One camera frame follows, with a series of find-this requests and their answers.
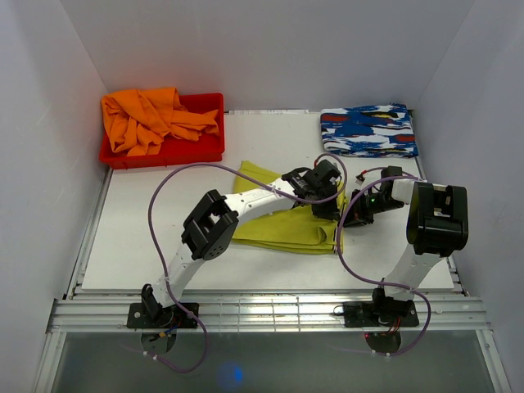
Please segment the blue light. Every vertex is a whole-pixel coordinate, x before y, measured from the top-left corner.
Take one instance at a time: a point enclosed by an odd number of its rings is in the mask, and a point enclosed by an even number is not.
[[[237,364],[226,362],[217,369],[217,382],[225,391],[235,391],[242,385],[244,372]]]
[[[242,369],[238,366],[235,366],[234,372],[235,372],[235,381],[241,382],[242,379],[244,378],[244,376],[242,375]]]

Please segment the white wall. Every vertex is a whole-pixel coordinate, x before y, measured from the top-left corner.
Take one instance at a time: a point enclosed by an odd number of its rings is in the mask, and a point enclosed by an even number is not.
[[[32,388],[103,168],[105,92],[58,0],[0,0],[0,391]]]
[[[415,112],[428,177],[468,188],[464,286],[481,295],[524,391],[524,4],[477,0]]]
[[[62,0],[110,91],[228,109],[414,105],[472,0]]]

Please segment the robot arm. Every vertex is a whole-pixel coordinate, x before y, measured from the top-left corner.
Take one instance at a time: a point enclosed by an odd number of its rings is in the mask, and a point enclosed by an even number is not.
[[[288,194],[294,192],[293,186],[281,178],[269,186]],[[224,196],[216,190],[207,192],[184,222],[180,245],[168,265],[174,297],[180,299],[184,288],[207,260],[227,250],[238,225],[274,211],[289,210],[294,204],[285,196],[261,188]],[[164,307],[173,304],[164,277],[153,284],[153,292]]]
[[[273,190],[314,201],[334,195],[340,175],[333,164],[322,160],[314,169],[295,169],[268,185]],[[274,211],[289,210],[295,205],[293,200],[262,188],[228,195],[220,195],[216,190],[207,192],[184,221],[178,250],[168,265],[169,285],[174,297],[180,298],[184,288],[207,260],[217,258],[227,250],[238,225]],[[319,218],[338,219],[336,198],[313,205],[313,214]],[[155,310],[159,308],[156,306],[158,303],[163,308],[174,303],[163,276],[152,285],[152,294],[151,306]]]
[[[400,176],[402,169],[387,167],[383,178]],[[307,200],[325,199],[337,192],[335,180],[340,176],[337,168],[322,160],[314,169],[295,169],[269,184],[273,190],[295,194]],[[417,288],[431,268],[461,250],[468,240],[468,208],[463,187],[443,187],[407,179],[384,182],[379,192],[362,196],[348,214],[345,226],[373,223],[373,215],[410,204],[407,225],[407,245],[393,271],[384,279],[411,288]],[[176,255],[168,266],[169,285],[179,299],[184,288],[197,270],[207,261],[224,253],[240,224],[270,214],[289,210],[296,203],[276,192],[256,188],[238,194],[220,195],[216,190],[207,192],[183,223],[183,234]],[[313,206],[313,214],[325,219],[338,219],[335,199]],[[166,290],[165,278],[142,289],[142,303],[151,319],[174,302]],[[363,314],[378,316],[382,321],[406,318],[414,310],[413,293],[402,288],[379,287],[373,292],[373,302],[365,311],[355,311],[352,327],[368,326]]]
[[[388,167],[382,178],[400,176],[402,169]],[[410,204],[406,235],[408,245],[384,282],[418,288],[442,258],[462,250],[468,241],[468,200],[464,187],[441,186],[410,179],[384,182],[378,192],[369,192],[355,203],[345,226],[373,223],[373,215]],[[369,321],[386,323],[402,320],[403,326],[417,326],[414,294],[407,289],[380,286],[373,291],[373,302],[348,307],[348,327],[369,326]]]

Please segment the purple cable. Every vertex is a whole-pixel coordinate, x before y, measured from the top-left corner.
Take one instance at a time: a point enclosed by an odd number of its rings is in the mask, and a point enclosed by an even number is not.
[[[169,272],[168,272],[167,262],[165,261],[164,254],[162,253],[162,250],[160,248],[160,244],[158,243],[158,240],[156,238],[155,229],[153,228],[153,222],[152,222],[153,206],[155,204],[156,197],[158,196],[160,190],[164,187],[164,185],[173,176],[175,176],[178,172],[181,172],[184,169],[197,167],[197,166],[210,166],[210,167],[226,170],[229,173],[235,174],[236,176],[240,176],[240,177],[242,177],[242,178],[244,178],[244,179],[246,179],[246,180],[248,180],[248,181],[250,181],[250,182],[252,182],[252,183],[254,183],[256,185],[258,185],[261,188],[264,188],[264,189],[266,189],[268,191],[271,191],[271,192],[276,192],[278,195],[290,198],[293,201],[298,201],[300,203],[305,203],[305,204],[317,205],[317,204],[322,204],[322,203],[325,203],[327,201],[330,201],[332,199],[337,198],[341,193],[343,193],[345,191],[346,184],[347,184],[347,169],[346,169],[346,166],[344,165],[344,163],[342,162],[342,160],[340,158],[338,158],[337,156],[334,156],[333,154],[323,153],[320,156],[318,156],[318,158],[317,158],[317,160],[315,162],[317,162],[320,158],[322,158],[324,156],[329,156],[329,157],[333,158],[334,160],[338,161],[338,163],[341,165],[342,171],[344,173],[344,182],[342,184],[342,187],[340,187],[340,189],[338,190],[338,192],[336,194],[334,194],[334,195],[332,195],[332,196],[330,196],[328,198],[319,200],[319,201],[308,201],[306,199],[299,198],[298,196],[287,194],[286,192],[282,192],[282,191],[279,191],[279,190],[274,190],[273,188],[271,188],[267,184],[259,182],[258,180],[255,180],[255,179],[253,179],[253,178],[251,178],[251,177],[249,177],[247,175],[244,175],[244,174],[236,171],[235,169],[231,169],[231,168],[229,168],[227,166],[224,166],[224,165],[221,165],[221,164],[195,163],[195,164],[184,165],[184,166],[181,166],[181,167],[179,167],[177,169],[174,169],[170,174],[168,174],[164,178],[164,180],[162,180],[162,182],[158,185],[156,190],[153,192],[153,195],[152,195],[151,200],[149,202],[149,208],[147,210],[147,222],[148,222],[148,225],[149,225],[151,238],[153,240],[153,243],[155,244],[156,251],[158,252],[158,255],[160,257],[160,262],[162,263],[162,269],[164,270],[164,277],[166,278],[165,286],[166,286],[167,292],[169,294],[169,297],[177,305],[177,307],[179,307],[184,313],[186,313],[189,318],[194,318],[196,323],[198,323],[198,325],[202,328],[202,331],[204,332],[204,350],[202,351],[202,355],[198,359],[198,361],[193,366],[191,366],[190,368],[179,368],[179,367],[175,366],[174,364],[172,364],[167,359],[164,359],[164,358],[162,358],[161,356],[158,356],[158,355],[154,355],[154,354],[152,354],[150,352],[146,352],[147,355],[150,355],[152,357],[156,356],[155,359],[158,359],[163,364],[165,364],[169,368],[173,369],[177,373],[190,373],[191,371],[195,370],[196,368],[198,368],[203,363],[204,359],[206,358],[208,347],[209,347],[209,342],[208,342],[209,337],[208,337],[208,332],[207,332],[205,324],[192,311],[186,309],[174,297],[174,294],[171,291],[171,287],[169,286],[169,281],[168,281],[168,279],[169,279]],[[367,172],[372,172],[374,170],[380,170],[380,169],[384,169],[384,167],[371,168],[371,169],[367,170]],[[416,291],[416,290],[414,290],[413,288],[410,288],[407,285],[398,284],[398,283],[394,283],[394,282],[378,282],[378,281],[370,280],[370,279],[364,278],[362,276],[359,276],[357,273],[355,273],[353,270],[351,270],[351,268],[347,265],[346,261],[344,260],[344,256],[341,253],[341,233],[342,233],[342,229],[343,229],[343,223],[346,220],[346,216],[348,215],[351,206],[356,202],[356,200],[358,198],[360,198],[364,194],[365,191],[367,191],[369,188],[373,187],[375,184],[383,183],[385,181],[390,181],[390,180],[396,180],[396,179],[399,179],[399,178],[411,178],[411,179],[418,180],[418,178],[414,177],[413,175],[409,175],[408,177],[405,177],[405,176],[392,176],[392,177],[389,177],[389,178],[381,178],[381,179],[379,179],[379,180],[377,180],[377,181],[375,181],[373,183],[370,183],[368,186],[366,186],[365,188],[360,190],[360,192],[357,195],[355,195],[355,197],[350,201],[349,205],[346,207],[346,210],[344,211],[344,214],[342,215],[341,221],[338,224],[338,228],[337,228],[337,254],[338,254],[338,256],[339,256],[339,258],[340,258],[340,260],[342,262],[342,265],[346,268],[346,270],[352,276],[354,276],[355,278],[357,278],[360,281],[368,282],[368,283],[371,283],[373,285],[383,285],[383,286],[400,287],[400,288],[408,289],[413,294],[422,297],[424,299],[424,301],[426,302],[426,304],[427,304],[427,320],[426,320],[426,323],[424,324],[424,327],[422,328],[422,331],[420,332],[420,334],[406,348],[404,348],[403,350],[400,350],[398,352],[395,352],[394,354],[391,354],[391,356],[401,355],[401,354],[407,352],[408,350],[413,348],[420,341],[420,339],[424,335],[425,331],[427,330],[427,326],[429,325],[430,319],[431,319],[431,306],[430,306],[429,300],[421,292]]]
[[[208,333],[207,333],[207,329],[206,329],[206,326],[205,324],[190,310],[186,309],[175,297],[174,297],[174,294],[173,292],[171,291],[171,287],[169,286],[169,272],[168,272],[168,267],[167,267],[167,262],[165,261],[165,257],[164,257],[164,253],[162,252],[161,248],[160,248],[160,244],[158,243],[158,239],[156,238],[156,235],[155,235],[155,229],[153,228],[153,206],[155,204],[155,200],[156,200],[156,197],[158,197],[158,194],[160,192],[160,190],[164,187],[164,185],[173,177],[175,176],[178,172],[184,170],[184,169],[187,169],[187,168],[192,168],[192,167],[196,167],[196,166],[210,166],[210,167],[213,167],[213,168],[220,168],[220,169],[223,169],[223,170],[226,170],[232,174],[235,174],[236,176],[240,176],[241,178],[244,178],[246,180],[249,180],[250,182],[258,185],[259,187],[262,187],[268,191],[271,191],[271,192],[276,192],[278,195],[281,195],[283,197],[287,197],[287,198],[290,198],[292,199],[293,201],[298,201],[300,203],[305,203],[305,204],[321,204],[321,203],[325,203],[327,201],[330,201],[332,199],[335,199],[337,198],[341,193],[343,193],[346,189],[346,184],[347,184],[347,169],[346,169],[346,166],[344,165],[344,163],[342,162],[342,160],[340,158],[338,158],[337,156],[334,156],[333,154],[329,154],[329,153],[323,153],[321,154],[319,158],[323,157],[323,156],[330,156],[331,158],[333,158],[334,160],[338,161],[338,163],[341,165],[342,167],[342,171],[344,172],[344,182],[342,184],[342,187],[339,188],[339,190],[337,191],[336,194],[334,195],[331,195],[330,197],[328,198],[325,198],[325,199],[322,199],[322,200],[319,200],[319,201],[308,201],[306,199],[302,199],[302,198],[299,198],[298,196],[294,196],[294,195],[291,195],[291,194],[287,194],[286,192],[282,192],[282,191],[279,191],[279,190],[274,190],[272,187],[268,186],[267,184],[264,184],[262,182],[259,182],[258,180],[255,180],[245,174],[241,174],[240,172],[238,172],[237,170],[235,169],[231,169],[231,168],[228,168],[227,166],[223,166],[221,164],[211,164],[211,163],[205,163],[205,162],[202,162],[202,163],[195,163],[195,164],[188,164],[188,165],[184,165],[184,166],[181,166],[181,167],[178,167],[177,169],[174,169],[170,174],[168,174],[164,180],[162,180],[160,182],[160,184],[158,185],[158,187],[156,188],[155,192],[153,192],[153,195],[151,197],[151,200],[149,202],[149,208],[147,210],[147,223],[149,225],[149,232],[151,233],[151,238],[153,240],[153,243],[155,244],[155,248],[156,248],[156,251],[158,252],[158,256],[160,257],[160,262],[162,263],[162,269],[164,270],[164,277],[165,277],[165,287],[167,289],[167,292],[169,294],[169,297],[171,298],[171,300],[176,304],[176,306],[181,309],[184,313],[187,314],[187,316],[189,318],[193,318],[195,319],[196,323],[198,323],[198,325],[202,328],[202,331],[204,332],[204,350],[202,351],[202,355],[201,357],[198,359],[198,361],[193,365],[191,366],[190,368],[179,368],[177,366],[175,366],[174,364],[172,364],[170,361],[168,361],[167,359],[164,359],[162,358],[161,356],[158,356],[158,355],[154,355],[154,354],[151,354],[149,352],[147,352],[148,355],[150,356],[156,356],[156,359],[158,359],[159,361],[161,361],[163,364],[165,364],[166,366],[168,366],[169,368],[173,369],[174,371],[176,371],[177,373],[190,373],[191,371],[195,370],[196,368],[198,368],[202,362],[204,361],[204,359],[206,358],[206,355],[207,355],[207,350],[208,350],[208,346],[209,346],[209,337],[208,337]]]
[[[420,291],[417,291],[415,288],[412,288],[408,285],[404,285],[404,284],[399,284],[397,282],[382,282],[382,281],[375,281],[375,280],[370,280],[369,278],[366,278],[366,277],[362,277],[360,276],[359,274],[355,273],[350,267],[349,265],[346,263],[346,260],[344,259],[344,255],[342,254],[342,251],[341,251],[341,235],[342,235],[342,230],[344,228],[344,222],[346,221],[346,217],[348,215],[348,213],[350,212],[350,209],[351,207],[355,204],[355,202],[370,188],[372,188],[374,185],[376,184],[379,184],[379,183],[384,183],[384,182],[389,182],[391,180],[398,180],[400,178],[408,178],[408,179],[412,179],[412,180],[419,180],[419,178],[415,177],[415,176],[390,176],[389,178],[380,178],[372,183],[370,183],[369,185],[367,185],[366,187],[364,187],[362,190],[359,191],[359,193],[357,193],[355,195],[354,198],[351,199],[350,203],[348,204],[348,206],[346,207],[346,210],[344,210],[344,214],[342,215],[342,218],[338,224],[338,227],[337,227],[337,254],[338,254],[338,257],[339,259],[341,260],[342,262],[342,265],[344,266],[344,268],[355,278],[357,278],[358,280],[362,281],[362,282],[367,282],[369,284],[373,284],[373,285],[378,285],[378,286],[385,286],[385,287],[397,287],[397,288],[404,288],[404,289],[407,289],[408,291],[412,292],[413,294],[421,297],[425,302],[426,302],[426,306],[427,306],[427,318],[426,318],[426,322],[424,323],[424,326],[422,327],[422,330],[420,331],[420,333],[418,334],[418,336],[408,345],[406,346],[405,348],[403,348],[402,350],[399,350],[395,353],[392,353],[392,354],[389,354],[389,356],[398,356],[398,355],[402,355],[402,354],[405,354],[407,351],[411,350],[414,346],[417,345],[417,343],[422,339],[422,337],[424,336],[424,333],[426,332],[427,330],[427,327],[429,326],[429,323],[430,323],[430,320],[431,320],[431,305],[429,303],[429,300],[427,299],[427,297],[421,293]],[[377,352],[379,355],[383,355],[383,356],[388,356],[387,353],[383,353],[383,352]]]
[[[366,170],[365,170],[365,173],[367,174],[367,173],[369,173],[369,172],[374,172],[375,170],[383,170],[383,169],[385,169],[385,168],[386,168],[386,166],[377,166],[377,167],[375,167],[375,168],[366,169]],[[403,170],[402,173],[405,174],[406,176],[412,176],[412,177],[414,177],[414,178],[416,177],[416,176],[412,175],[410,172],[406,172],[405,170]]]

